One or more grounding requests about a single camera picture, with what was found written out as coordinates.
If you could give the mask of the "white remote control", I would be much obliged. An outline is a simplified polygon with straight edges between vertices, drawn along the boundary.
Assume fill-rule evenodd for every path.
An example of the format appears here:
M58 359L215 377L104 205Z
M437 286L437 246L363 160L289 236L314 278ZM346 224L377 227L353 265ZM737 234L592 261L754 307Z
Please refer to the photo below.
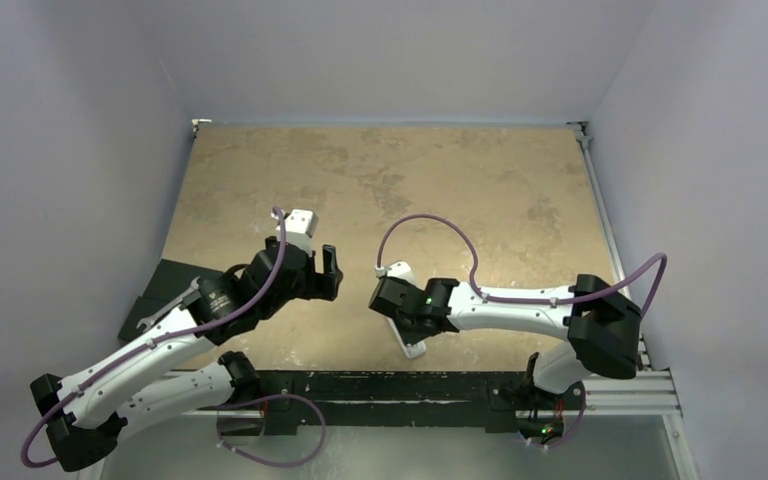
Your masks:
M388 324L407 359L418 359L426 354L427 346L417 335L410 331L401 330L393 320L389 320Z

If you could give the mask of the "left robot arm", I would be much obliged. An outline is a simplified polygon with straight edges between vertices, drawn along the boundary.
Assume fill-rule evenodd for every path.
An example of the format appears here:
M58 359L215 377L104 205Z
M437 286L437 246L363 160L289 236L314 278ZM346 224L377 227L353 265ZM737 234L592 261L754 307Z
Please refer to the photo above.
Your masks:
M180 363L254 330L291 300L336 299L343 273L335 246L315 252L288 237L269 237L248 263L195 278L144 320L141 335L77 373L43 374L30 390L41 415L21 447L29 468L78 472L110 455L127 437L182 413L301 401L268 389L249 358L222 354L188 375L163 376Z

